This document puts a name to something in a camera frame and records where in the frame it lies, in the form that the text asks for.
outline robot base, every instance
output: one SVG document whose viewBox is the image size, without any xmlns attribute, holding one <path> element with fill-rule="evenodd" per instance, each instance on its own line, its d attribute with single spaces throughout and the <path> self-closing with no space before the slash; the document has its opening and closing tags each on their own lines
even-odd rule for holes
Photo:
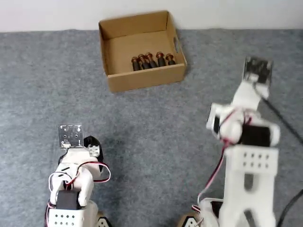
<svg viewBox="0 0 303 227">
<path fill-rule="evenodd" d="M 177 227 L 219 227 L 219 211 L 222 199 L 205 198 L 200 203 L 201 212 L 184 215 Z M 250 227 L 245 214 L 241 215 L 235 227 Z"/>
<path fill-rule="evenodd" d="M 198 221 L 199 220 L 199 215 L 197 213 L 188 213 L 180 219 L 178 222 L 177 227 L 197 227 L 198 226 Z"/>
<path fill-rule="evenodd" d="M 50 209 L 47 226 L 112 227 L 93 201 L 89 201 L 88 205 L 80 210 Z"/>
</svg>

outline white wire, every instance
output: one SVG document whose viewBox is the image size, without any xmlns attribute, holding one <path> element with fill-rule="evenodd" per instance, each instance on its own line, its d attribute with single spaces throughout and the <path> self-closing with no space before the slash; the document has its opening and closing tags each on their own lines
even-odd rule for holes
<svg viewBox="0 0 303 227">
<path fill-rule="evenodd" d="M 221 162 L 219 163 L 219 166 L 218 166 L 218 169 L 217 171 L 214 173 L 213 177 L 211 178 L 211 180 L 208 182 L 208 184 L 205 186 L 205 188 L 198 194 L 198 198 L 197 198 L 197 204 L 199 206 L 200 204 L 200 198 L 203 194 L 205 194 L 205 192 L 208 190 L 208 188 L 210 187 L 210 185 L 213 183 L 215 177 L 217 176 L 221 166 L 222 166 L 222 163 L 223 163 L 223 160 L 224 160 L 224 155 L 223 155 L 223 158 L 221 160 Z"/>
<path fill-rule="evenodd" d="M 109 169 L 108 165 L 103 164 L 101 162 L 99 162 L 99 163 L 93 163 L 93 164 L 105 167 L 107 169 L 108 173 L 109 173 L 109 176 L 108 176 L 108 178 L 105 181 L 101 180 L 102 182 L 96 182 L 96 183 L 105 183 L 105 182 L 108 182 L 110 180 L 111 176 L 112 176 L 112 173 L 110 172 L 110 169 Z"/>
<path fill-rule="evenodd" d="M 63 175 L 68 176 L 68 178 L 69 178 L 70 180 L 72 179 L 71 176 L 69 176 L 67 173 L 64 173 L 64 172 L 54 172 L 54 173 L 50 174 L 49 177 L 48 177 L 48 189 L 49 189 L 50 192 L 52 192 L 51 186 L 53 185 L 52 182 L 51 182 L 51 180 L 52 180 L 52 178 L 53 178 L 53 176 L 54 176 L 55 174 L 63 174 Z"/>
</svg>

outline metal cylinder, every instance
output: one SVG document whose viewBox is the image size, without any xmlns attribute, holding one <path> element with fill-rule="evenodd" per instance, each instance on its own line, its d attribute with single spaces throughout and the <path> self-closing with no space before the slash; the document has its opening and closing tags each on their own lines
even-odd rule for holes
<svg viewBox="0 0 303 227">
<path fill-rule="evenodd" d="M 151 53 L 146 53 L 146 55 L 145 55 L 146 57 L 147 57 L 147 59 L 149 60 L 149 62 L 150 62 L 150 65 L 151 65 L 151 67 L 152 68 L 157 68 L 158 66 L 157 66 L 157 63 L 152 59 L 152 54 Z"/>
<path fill-rule="evenodd" d="M 156 54 L 156 58 L 158 59 L 159 67 L 166 66 L 166 62 L 165 62 L 165 59 L 163 56 L 164 56 L 164 54 L 162 52 L 157 52 L 157 54 Z"/>
<path fill-rule="evenodd" d="M 147 69 L 151 68 L 150 64 L 146 61 L 145 56 L 143 54 L 139 54 L 138 58 L 142 62 L 142 68 L 144 70 L 147 70 Z"/>
<path fill-rule="evenodd" d="M 166 60 L 169 62 L 169 65 L 175 65 L 176 62 L 173 60 L 174 56 L 171 53 L 166 54 Z"/>
<path fill-rule="evenodd" d="M 137 57 L 133 57 L 133 58 L 132 58 L 132 63 L 133 63 L 133 70 L 134 70 L 134 71 L 139 71 L 139 70 L 141 70 L 140 64 L 139 64 L 139 62 L 138 62 L 138 58 L 137 58 Z"/>
</svg>

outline metal bracket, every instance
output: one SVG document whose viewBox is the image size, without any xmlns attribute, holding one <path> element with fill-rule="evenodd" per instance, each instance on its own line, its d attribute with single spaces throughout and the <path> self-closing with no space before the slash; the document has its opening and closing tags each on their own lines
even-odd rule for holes
<svg viewBox="0 0 303 227">
<path fill-rule="evenodd" d="M 60 148 L 82 148 L 82 124 L 59 125 Z"/>
</svg>

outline black cable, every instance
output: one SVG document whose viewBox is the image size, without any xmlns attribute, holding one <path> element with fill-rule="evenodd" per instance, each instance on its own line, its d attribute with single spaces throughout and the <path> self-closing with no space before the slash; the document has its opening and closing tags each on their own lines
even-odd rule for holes
<svg viewBox="0 0 303 227">
<path fill-rule="evenodd" d="M 68 152 L 68 148 L 65 150 L 64 155 L 61 155 L 61 156 L 59 157 L 59 159 L 58 159 L 58 165 L 61 163 L 62 159 L 66 156 L 67 152 Z"/>
<path fill-rule="evenodd" d="M 279 221 L 278 221 L 278 224 L 276 225 L 276 227 L 281 227 L 282 224 L 283 224 L 283 221 L 284 221 L 284 218 L 286 216 L 286 214 L 288 213 L 288 211 L 291 209 L 291 207 L 295 204 L 295 202 L 298 201 L 298 199 L 303 195 L 303 189 L 301 191 L 299 191 L 298 194 L 296 194 L 290 201 L 289 203 L 287 204 L 287 206 L 284 208 L 280 218 L 279 218 Z"/>
<path fill-rule="evenodd" d="M 257 90 L 256 83 L 253 84 L 253 88 L 255 89 L 255 92 L 257 95 L 259 95 L 262 99 L 262 101 L 268 106 L 269 109 L 271 109 L 272 112 L 280 119 L 280 121 L 284 124 L 284 126 L 299 140 L 301 145 L 303 145 L 303 138 L 300 136 L 300 134 L 297 132 L 296 129 L 293 128 L 293 126 L 290 125 L 290 123 L 285 120 L 283 115 L 280 113 L 280 111 L 277 110 L 277 108 L 274 107 L 267 99 L 265 99 Z"/>
</svg>

